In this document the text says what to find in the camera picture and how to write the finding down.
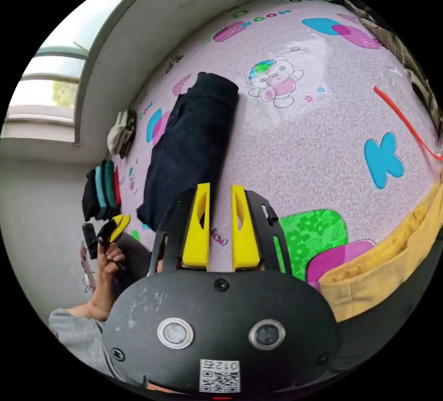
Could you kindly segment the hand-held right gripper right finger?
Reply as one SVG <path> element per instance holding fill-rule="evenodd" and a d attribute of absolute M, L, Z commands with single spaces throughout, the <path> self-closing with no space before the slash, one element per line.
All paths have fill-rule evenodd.
<path fill-rule="evenodd" d="M 255 269 L 260 263 L 260 254 L 254 232 L 246 191 L 233 184 L 232 202 L 232 266 L 233 270 Z"/>

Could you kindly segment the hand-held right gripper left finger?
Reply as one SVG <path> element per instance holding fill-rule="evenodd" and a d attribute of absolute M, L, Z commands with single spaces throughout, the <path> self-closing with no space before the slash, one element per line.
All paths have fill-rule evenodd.
<path fill-rule="evenodd" d="M 210 183 L 198 184 L 182 252 L 184 268 L 207 268 L 210 250 Z"/>

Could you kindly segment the person's left hand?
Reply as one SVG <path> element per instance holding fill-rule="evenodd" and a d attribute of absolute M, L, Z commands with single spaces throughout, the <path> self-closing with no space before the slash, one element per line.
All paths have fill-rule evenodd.
<path fill-rule="evenodd" d="M 97 276 L 98 281 L 110 280 L 119 270 L 120 263 L 125 261 L 125 255 L 117 243 L 111 243 L 97 248 Z"/>

